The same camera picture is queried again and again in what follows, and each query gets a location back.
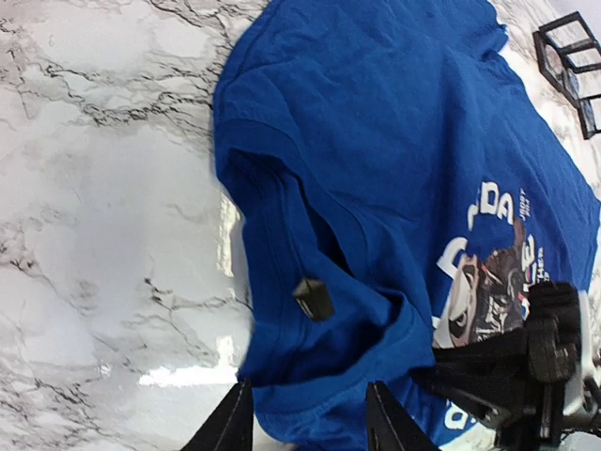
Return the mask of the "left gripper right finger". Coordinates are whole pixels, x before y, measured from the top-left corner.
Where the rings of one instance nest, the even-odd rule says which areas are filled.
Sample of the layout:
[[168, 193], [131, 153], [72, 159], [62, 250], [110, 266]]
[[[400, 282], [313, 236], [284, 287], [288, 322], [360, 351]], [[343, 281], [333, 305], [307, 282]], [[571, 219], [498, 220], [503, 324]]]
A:
[[370, 382], [366, 400], [371, 451], [435, 451], [435, 445], [384, 382]]

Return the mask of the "blue printed t-shirt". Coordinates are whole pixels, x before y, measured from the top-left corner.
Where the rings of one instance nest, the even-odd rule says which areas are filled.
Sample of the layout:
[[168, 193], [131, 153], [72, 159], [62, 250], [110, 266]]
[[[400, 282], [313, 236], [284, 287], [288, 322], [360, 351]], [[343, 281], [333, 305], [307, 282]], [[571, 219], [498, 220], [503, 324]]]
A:
[[214, 95], [218, 179], [244, 218], [254, 332], [240, 376], [275, 440], [364, 450], [385, 381], [507, 332], [546, 281], [586, 289], [600, 203], [501, 56], [487, 1], [273, 1]]

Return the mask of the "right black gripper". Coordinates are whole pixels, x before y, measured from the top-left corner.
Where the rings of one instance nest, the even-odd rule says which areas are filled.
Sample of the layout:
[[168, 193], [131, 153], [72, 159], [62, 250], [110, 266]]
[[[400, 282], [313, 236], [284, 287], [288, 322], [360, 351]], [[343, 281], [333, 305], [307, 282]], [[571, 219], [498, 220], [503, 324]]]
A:
[[551, 450], [583, 404], [581, 313], [568, 283], [530, 288], [524, 329], [452, 349], [435, 349], [433, 367], [413, 380], [452, 401], [487, 428], [522, 418], [522, 450]]

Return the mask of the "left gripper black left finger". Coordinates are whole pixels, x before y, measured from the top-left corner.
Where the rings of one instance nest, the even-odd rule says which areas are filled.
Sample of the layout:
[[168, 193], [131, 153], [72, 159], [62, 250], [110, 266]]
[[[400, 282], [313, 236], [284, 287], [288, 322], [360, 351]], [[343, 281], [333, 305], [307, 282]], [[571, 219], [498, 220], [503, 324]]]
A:
[[181, 451], [252, 451], [253, 437], [253, 390], [237, 382]]

